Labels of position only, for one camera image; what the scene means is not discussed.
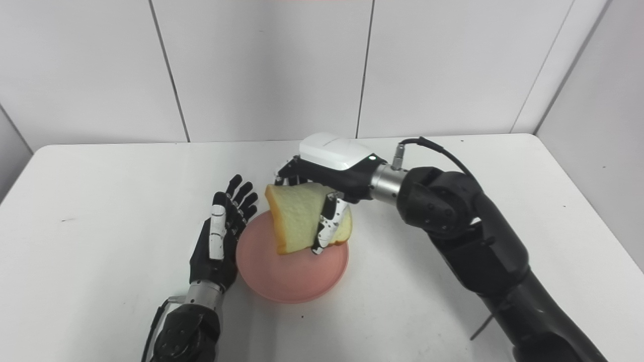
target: pink plate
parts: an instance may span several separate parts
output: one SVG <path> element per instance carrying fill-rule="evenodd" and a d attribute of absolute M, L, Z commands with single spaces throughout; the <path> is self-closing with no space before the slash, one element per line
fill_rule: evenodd
<path fill-rule="evenodd" d="M 270 211 L 248 224 L 237 245 L 237 266 L 246 284 L 279 303 L 303 303 L 324 295 L 342 278 L 348 261 L 346 243 L 320 255 L 310 249 L 279 255 Z"/>

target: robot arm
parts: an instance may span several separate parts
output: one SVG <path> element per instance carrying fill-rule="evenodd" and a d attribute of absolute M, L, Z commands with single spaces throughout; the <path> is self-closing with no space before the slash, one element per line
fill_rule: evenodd
<path fill-rule="evenodd" d="M 408 143 L 443 153 L 463 172 L 403 169 Z M 405 140 L 389 164 L 363 146 L 321 133 L 306 138 L 299 155 L 278 171 L 276 183 L 286 180 L 329 186 L 346 202 L 376 199 L 396 206 L 405 223 L 427 232 L 461 284 L 483 300 L 514 344 L 517 361 L 606 361 L 537 280 L 525 246 L 469 170 L 439 145 L 422 137 Z M 318 231 L 328 225 L 325 219 L 323 210 Z"/>
<path fill-rule="evenodd" d="M 151 356 L 154 362 L 215 360 L 223 295 L 237 277 L 237 241 L 257 211 L 253 203 L 258 196 L 250 193 L 252 184 L 247 182 L 237 190 L 241 179 L 236 175 L 225 193 L 214 195 L 211 216 L 204 222 L 190 258 L 190 287 L 185 297 L 173 300 L 181 305 L 167 315 L 156 338 Z M 143 362 L 148 361 L 151 338 L 166 305 L 159 307 L 153 320 Z"/>

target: slice of white bread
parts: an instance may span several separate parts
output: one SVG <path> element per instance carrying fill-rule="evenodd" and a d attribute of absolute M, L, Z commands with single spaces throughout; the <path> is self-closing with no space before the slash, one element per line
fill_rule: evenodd
<path fill-rule="evenodd" d="M 290 254 L 313 246 L 324 199 L 330 187 L 306 182 L 296 186 L 268 185 L 264 195 L 273 215 L 277 252 Z M 346 242 L 352 230 L 351 210 L 345 216 L 329 245 Z"/>

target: white table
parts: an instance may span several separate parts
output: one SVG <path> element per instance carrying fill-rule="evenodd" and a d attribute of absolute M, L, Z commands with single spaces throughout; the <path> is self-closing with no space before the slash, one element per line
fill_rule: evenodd
<path fill-rule="evenodd" d="M 609 361 L 644 361 L 644 275 L 531 135 L 435 137 L 477 176 L 547 290 Z M 390 158 L 394 138 L 358 140 Z M 0 206 L 2 360 L 138 361 L 156 307 L 187 290 L 215 191 L 260 194 L 292 142 L 48 146 Z M 408 147 L 405 166 L 453 169 Z M 260 212 L 267 210 L 260 198 Z M 483 303 L 423 233 L 378 202 L 352 208 L 350 261 L 322 298 L 278 305 L 238 279 L 220 361 L 512 361 Z"/>

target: cable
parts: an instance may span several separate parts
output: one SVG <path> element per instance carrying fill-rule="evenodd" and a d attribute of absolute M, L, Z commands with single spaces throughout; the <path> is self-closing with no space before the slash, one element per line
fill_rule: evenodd
<path fill-rule="evenodd" d="M 150 343 L 152 342 L 152 337 L 155 334 L 155 330 L 158 327 L 159 321 L 163 316 L 163 313 L 166 311 L 167 305 L 170 303 L 169 299 L 166 299 L 159 308 L 156 309 L 155 317 L 152 319 L 152 324 L 150 325 L 150 332 L 147 334 L 146 346 L 143 347 L 143 357 L 141 357 L 141 362 L 147 362 L 147 352 L 150 349 Z"/>
<path fill-rule="evenodd" d="M 432 142 L 425 137 L 419 137 L 419 138 L 407 138 L 406 140 L 402 140 L 399 142 L 399 144 L 417 144 L 419 146 L 423 146 L 426 148 L 429 148 L 431 150 L 434 150 L 438 153 L 442 153 L 445 157 L 447 157 L 450 161 L 452 161 L 458 168 L 463 171 L 465 175 L 470 176 L 476 183 L 478 183 L 477 179 L 472 175 L 472 172 L 468 170 L 468 168 L 454 155 L 452 155 L 448 150 L 444 149 L 440 144 L 436 142 Z"/>
<path fill-rule="evenodd" d="M 473 341 L 478 335 L 483 332 L 483 330 L 489 325 L 489 322 L 492 321 L 493 318 L 496 318 L 498 312 L 503 309 L 507 305 L 507 296 L 503 298 L 501 303 L 499 303 L 489 314 L 489 316 L 485 319 L 483 324 L 476 330 L 474 331 L 474 334 L 469 338 L 470 341 Z"/>

